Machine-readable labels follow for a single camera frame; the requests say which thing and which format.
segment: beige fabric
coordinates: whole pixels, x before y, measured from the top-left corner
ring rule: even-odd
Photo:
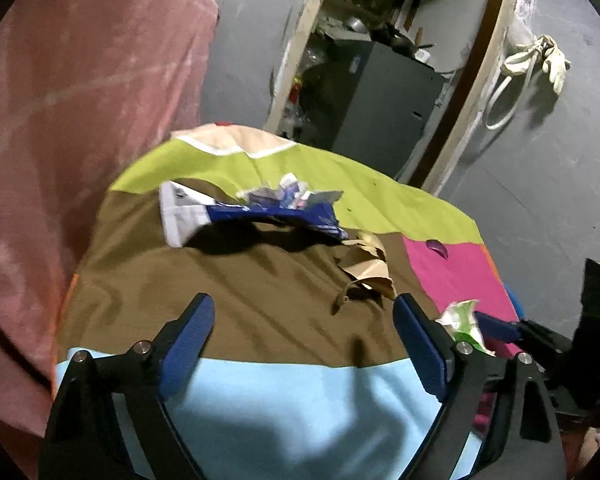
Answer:
[[[251,158],[288,150],[296,144],[292,140],[273,136],[248,126],[216,126],[205,124],[195,130],[180,130],[172,138],[184,140],[194,147],[214,155],[245,152]]]

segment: crumpled wrapper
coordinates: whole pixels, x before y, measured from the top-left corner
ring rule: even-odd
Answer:
[[[204,226],[227,220],[282,222],[343,240],[349,233],[338,224],[333,205],[316,201],[309,207],[285,208],[218,202],[210,196],[168,180],[158,190],[164,239],[170,247],[183,247]]]
[[[455,342],[461,341],[469,343],[475,349],[485,354],[495,355],[494,352],[487,350],[482,338],[482,332],[478,328],[478,322],[475,320],[474,309],[478,300],[453,302],[444,310],[436,322],[445,327]]]
[[[333,204],[342,197],[342,191],[311,191],[306,182],[298,180],[293,173],[280,179],[277,188],[260,186],[239,191],[237,197],[248,204],[285,209],[309,209],[318,203]]]
[[[355,286],[374,290],[394,300],[394,280],[389,275],[384,245],[380,239],[373,233],[359,231],[356,239],[344,240],[342,244],[349,246],[350,250],[338,262],[338,266],[354,280],[338,295],[335,306],[340,307],[348,301],[349,291]]]

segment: gray cabinet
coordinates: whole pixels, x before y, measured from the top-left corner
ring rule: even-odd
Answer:
[[[394,177],[420,139],[444,78],[380,43],[338,41],[330,59],[305,105],[315,130],[299,140]]]

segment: blue gripper pad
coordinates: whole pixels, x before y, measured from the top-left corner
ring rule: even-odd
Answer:
[[[446,396],[446,366],[418,317],[407,304],[405,295],[394,301],[394,326],[427,393],[443,399]]]
[[[503,343],[515,343],[522,337],[515,323],[503,321],[478,311],[474,312],[474,316],[480,332],[485,337],[497,339]]]
[[[205,296],[162,359],[158,386],[162,400],[174,396],[190,378],[215,319],[214,301]]]

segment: pink fabric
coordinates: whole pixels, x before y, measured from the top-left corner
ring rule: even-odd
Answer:
[[[478,244],[445,244],[445,260],[425,242],[404,238],[404,246],[424,291],[440,312],[453,301],[480,300],[476,310],[504,321],[518,320],[502,282]]]
[[[217,13],[213,0],[17,0],[0,24],[0,330],[48,377],[104,192],[174,118],[199,123]],[[0,420],[42,435],[49,402],[0,350]]]

